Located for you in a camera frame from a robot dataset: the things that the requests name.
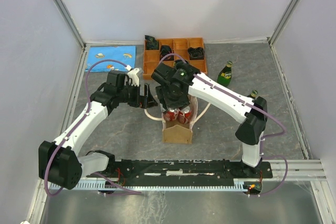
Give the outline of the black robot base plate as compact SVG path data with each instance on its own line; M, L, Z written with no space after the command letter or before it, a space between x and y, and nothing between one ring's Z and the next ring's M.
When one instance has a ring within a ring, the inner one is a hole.
M273 178L269 162L250 168L241 161L154 161L123 159L101 172L121 180L123 186L232 186L234 179Z

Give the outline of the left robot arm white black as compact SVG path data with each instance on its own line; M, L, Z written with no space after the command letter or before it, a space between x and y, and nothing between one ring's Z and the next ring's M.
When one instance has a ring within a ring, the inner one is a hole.
M140 94L141 68L128 72L111 70L107 80L89 97L81 114L60 136L52 142L43 141L38 149L39 177L45 184L53 183L61 188L73 189L81 178L100 172L105 177L116 171L115 156L105 151L79 157L79 152L95 128L104 121L119 104L134 108L157 106L149 85Z

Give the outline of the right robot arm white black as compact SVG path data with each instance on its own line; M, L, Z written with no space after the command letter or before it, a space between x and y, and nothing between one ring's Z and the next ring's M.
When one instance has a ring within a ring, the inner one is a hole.
M171 109L181 109L189 105L189 98L200 98L230 115L239 127L235 133L243 147L240 161L241 172L246 177L260 173L263 161L261 142L268 120L273 120L282 129L278 135L286 132L284 125L267 112L267 101L240 95L208 77L186 61L176 61L174 67L159 63L154 69L152 79L159 86L156 93L160 102Z

